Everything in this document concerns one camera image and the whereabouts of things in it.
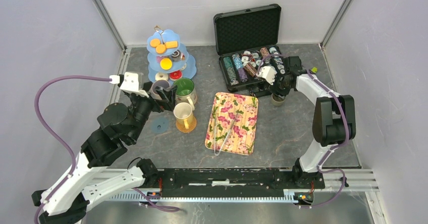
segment metal tongs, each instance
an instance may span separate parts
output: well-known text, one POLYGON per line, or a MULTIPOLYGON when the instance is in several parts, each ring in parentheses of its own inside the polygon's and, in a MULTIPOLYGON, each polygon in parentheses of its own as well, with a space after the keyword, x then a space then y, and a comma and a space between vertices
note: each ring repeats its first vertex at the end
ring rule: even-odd
POLYGON ((225 137, 225 139, 224 139, 224 141, 223 141, 223 144, 222 144, 222 146, 220 147, 220 150, 219 150, 218 152, 216 151, 217 116, 216 116, 216 117, 214 117, 214 133, 213 133, 213 135, 214 135, 214 155, 215 155, 215 156, 220 155, 220 153, 221 153, 221 151, 222 151, 222 149, 223 149, 223 147, 224 147, 225 143, 226 143, 226 142, 227 142, 227 140, 229 139, 229 135, 230 135, 230 133, 232 132, 233 126, 235 125, 235 122, 236 122, 236 118, 238 117, 238 114, 239 114, 239 112, 238 112, 238 111, 239 111, 239 110, 237 110, 237 111, 236 111, 235 118, 233 119, 232 123, 230 124, 230 129, 229 129, 229 131, 228 131, 228 133, 227 133, 227 135, 226 135, 226 137, 225 137))

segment pink floral tray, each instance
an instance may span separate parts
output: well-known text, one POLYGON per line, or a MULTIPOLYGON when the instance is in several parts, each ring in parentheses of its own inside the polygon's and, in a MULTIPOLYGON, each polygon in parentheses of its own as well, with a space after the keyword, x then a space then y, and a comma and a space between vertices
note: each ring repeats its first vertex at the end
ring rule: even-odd
POLYGON ((258 99, 240 94, 217 93, 212 104, 206 132, 205 146, 214 148, 213 134, 216 129, 216 149, 220 149, 230 129, 236 112, 239 111, 233 130, 222 151, 250 155, 254 151, 255 128, 257 122, 258 99))

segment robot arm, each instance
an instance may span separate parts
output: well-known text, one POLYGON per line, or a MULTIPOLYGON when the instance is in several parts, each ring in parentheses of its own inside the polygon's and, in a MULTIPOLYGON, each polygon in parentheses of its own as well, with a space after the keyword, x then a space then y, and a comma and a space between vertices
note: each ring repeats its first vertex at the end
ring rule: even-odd
POLYGON ((345 126, 341 119, 339 107, 345 113, 349 139, 356 133, 354 99, 350 95, 340 95, 329 89, 315 75, 304 70, 299 57, 284 59, 285 74, 277 73, 276 65, 261 68, 259 78, 266 80, 267 89, 277 97, 285 97, 291 89, 303 93, 314 105, 312 122, 313 141, 305 154, 298 158, 293 171, 295 180, 316 178, 318 167, 321 168, 330 152, 345 141, 345 126))
POLYGON ((45 203, 40 223, 76 223, 81 220, 87 211, 103 202, 107 198, 124 190, 139 187, 149 180, 152 175, 149 159, 142 159, 125 173, 108 179, 102 183, 88 186, 89 182, 110 166, 127 149, 124 146, 134 145, 152 111, 162 112, 173 110, 175 106, 176 87, 156 89, 161 100, 154 100, 147 93, 152 83, 143 84, 140 88, 141 75, 126 72, 124 75, 111 76, 112 83, 118 84, 120 89, 130 98, 131 105, 113 103, 104 109, 97 118, 100 127, 95 130, 81 146, 76 157, 76 168, 72 176, 68 176, 70 168, 49 189, 35 191, 32 195, 34 205, 45 203), (48 194, 65 177, 67 181, 45 201, 48 194))

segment yellow cookie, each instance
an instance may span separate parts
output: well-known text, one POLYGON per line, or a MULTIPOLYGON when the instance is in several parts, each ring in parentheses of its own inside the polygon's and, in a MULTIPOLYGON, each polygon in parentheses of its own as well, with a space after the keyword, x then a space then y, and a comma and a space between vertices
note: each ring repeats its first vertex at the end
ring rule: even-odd
POLYGON ((167 47, 165 47, 165 45, 164 44, 159 44, 157 47, 156 47, 156 52, 157 53, 159 53, 159 54, 162 54, 162 53, 164 53, 164 52, 166 52, 167 51, 167 47))
POLYGON ((173 62, 171 61, 171 59, 162 59, 160 61, 160 67, 163 70, 168 70, 168 69, 172 68, 172 66, 173 66, 173 62))
POLYGON ((151 41, 150 41, 150 46, 151 47, 157 47, 157 46, 159 46, 159 44, 160 44, 161 42, 160 42, 160 40, 159 39, 157 39, 157 38, 155 38, 155 39, 152 39, 151 41))

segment poker chip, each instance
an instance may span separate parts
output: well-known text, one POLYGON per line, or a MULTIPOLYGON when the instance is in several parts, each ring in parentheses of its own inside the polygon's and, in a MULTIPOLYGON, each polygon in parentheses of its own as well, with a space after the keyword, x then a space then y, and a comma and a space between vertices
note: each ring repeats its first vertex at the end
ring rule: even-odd
POLYGON ((181 79, 182 76, 183 76, 183 73, 180 70, 177 70, 175 72, 170 73, 170 79, 172 81, 176 81, 178 79, 181 79))
POLYGON ((253 55, 254 59, 260 58, 260 55, 258 53, 256 53, 256 52, 253 52, 251 55, 253 55))

